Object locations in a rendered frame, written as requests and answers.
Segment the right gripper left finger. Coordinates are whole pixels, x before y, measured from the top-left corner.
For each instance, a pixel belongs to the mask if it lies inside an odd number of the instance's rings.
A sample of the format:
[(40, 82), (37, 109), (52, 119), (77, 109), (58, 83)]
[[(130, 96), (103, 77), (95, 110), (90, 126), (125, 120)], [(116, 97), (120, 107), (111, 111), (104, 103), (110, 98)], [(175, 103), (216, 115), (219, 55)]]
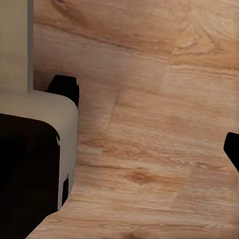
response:
[(0, 138), (0, 191), (25, 152), (21, 132)]

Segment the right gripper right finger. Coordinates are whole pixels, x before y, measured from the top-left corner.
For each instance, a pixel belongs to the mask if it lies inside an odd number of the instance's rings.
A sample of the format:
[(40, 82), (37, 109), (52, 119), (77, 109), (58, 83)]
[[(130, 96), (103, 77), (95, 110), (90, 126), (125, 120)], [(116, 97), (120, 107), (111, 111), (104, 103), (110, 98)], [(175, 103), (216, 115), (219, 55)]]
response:
[(233, 132), (227, 134), (224, 151), (239, 171), (239, 134)]

